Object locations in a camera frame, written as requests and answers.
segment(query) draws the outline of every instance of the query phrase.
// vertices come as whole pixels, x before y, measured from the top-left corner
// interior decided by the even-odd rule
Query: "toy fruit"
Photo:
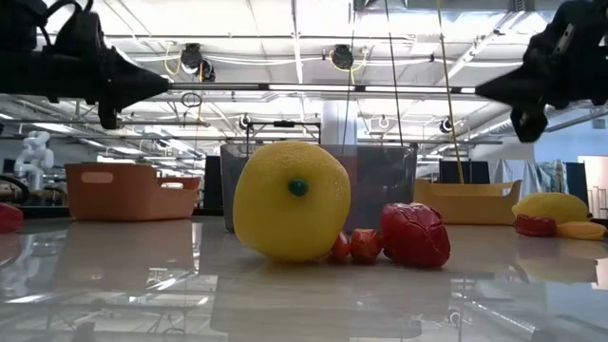
[[[530,194],[513,206],[513,214],[536,218],[551,218],[557,224],[585,221],[587,205],[578,197],[562,193]]]
[[[23,212],[11,205],[0,203],[0,233],[12,233],[23,224]]]
[[[312,260],[331,250],[350,206],[338,160],[316,145],[276,142],[258,149],[238,179],[235,233],[267,257]]]
[[[550,238],[555,236],[558,227],[552,218],[534,218],[519,214],[515,220],[515,230],[527,237]]]
[[[356,263],[371,264],[382,252],[382,238],[373,229],[355,229],[352,232],[351,256]]]
[[[385,255],[418,268],[437,268],[449,259],[449,239],[441,215],[420,204],[388,204],[382,211]]]
[[[588,240],[601,240],[606,227],[594,222],[566,222],[558,225],[558,237]]]
[[[330,261],[345,262],[349,258],[350,253],[351,244],[349,243],[349,237],[344,232],[340,232],[330,251]]]

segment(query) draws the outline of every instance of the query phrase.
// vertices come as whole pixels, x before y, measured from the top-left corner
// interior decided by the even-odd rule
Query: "glossy white table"
[[[221,218],[26,231],[0,236],[1,341],[608,341],[603,242],[453,226],[417,271],[274,264]]]

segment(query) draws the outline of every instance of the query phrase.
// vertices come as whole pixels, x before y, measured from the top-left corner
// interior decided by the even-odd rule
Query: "red plastic fruit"
[[[333,262],[345,262],[349,258],[350,252],[351,244],[349,243],[349,237],[344,232],[340,232],[330,251],[330,260]]]
[[[21,210],[0,203],[0,233],[13,233],[18,231],[23,224],[23,213]]]
[[[370,264],[382,251],[382,238],[373,229],[355,229],[351,238],[351,256],[357,263]]]
[[[535,238],[551,238],[558,233],[558,225],[552,218],[535,218],[519,214],[515,220],[518,234]]]
[[[394,262],[417,268],[438,268],[449,259],[443,218],[420,203],[393,203],[382,211],[384,254]]]

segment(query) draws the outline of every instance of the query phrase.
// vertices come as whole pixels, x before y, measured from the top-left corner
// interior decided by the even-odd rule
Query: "orange bin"
[[[199,192],[198,178],[157,178],[148,165],[83,162],[66,165],[69,213],[78,220],[187,219]],[[163,188],[181,183],[182,189]]]

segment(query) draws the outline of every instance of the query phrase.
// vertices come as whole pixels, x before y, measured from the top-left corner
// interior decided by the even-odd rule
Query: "ceiling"
[[[356,85],[394,86],[394,72],[399,86],[443,86],[446,77],[434,2],[409,0],[407,9],[400,8],[400,3],[389,1],[389,20],[381,0],[376,2],[377,8],[359,9],[353,16],[354,22],[350,20],[350,0],[96,0],[93,10],[101,16],[109,44],[124,52],[132,62],[175,83],[197,81],[177,68],[176,58],[185,43],[200,43],[203,56],[216,71],[217,83],[348,85],[354,81]],[[473,87],[517,67],[530,36],[544,29],[560,1],[537,0],[533,12],[509,11],[518,4],[528,6],[527,0],[444,0],[442,3],[449,83]],[[51,37],[70,13],[71,9],[65,7],[51,17],[47,25]],[[493,34],[495,29],[499,29],[500,34]],[[335,44],[350,45],[351,42],[356,71],[349,80],[349,72],[335,68],[325,57]],[[215,142],[197,146],[201,152],[214,153],[220,140],[242,133],[235,127],[244,113],[261,121],[314,122],[320,120],[323,102],[329,100],[326,94],[318,92],[206,91],[199,94],[203,98],[200,107],[188,110],[181,104],[182,92],[173,92],[126,108],[123,119],[167,123],[178,118],[187,122],[201,118],[209,127],[126,125],[124,129],[108,132],[92,124],[87,128],[73,125],[72,129],[94,131],[97,136],[162,132],[167,136],[217,137]],[[346,94],[334,94],[332,100],[336,96],[347,99]],[[348,98],[353,100],[352,105],[359,113],[359,138],[395,139],[396,124],[385,125],[386,120],[396,123],[394,94],[349,94]],[[71,120],[90,109],[82,118],[97,119],[95,108],[84,103],[79,104],[76,113],[75,101],[48,104],[40,98],[19,100],[43,105],[46,111],[38,112],[44,114],[41,118]],[[455,121],[463,123],[459,128],[461,133],[491,122],[508,109],[472,94],[455,97],[452,106]],[[441,136],[439,122],[448,115],[447,95],[402,94],[399,111],[404,138],[436,138]],[[276,132],[265,130],[258,136],[310,138],[307,134],[302,129],[292,132],[283,128]],[[143,142],[139,148],[153,146]]]

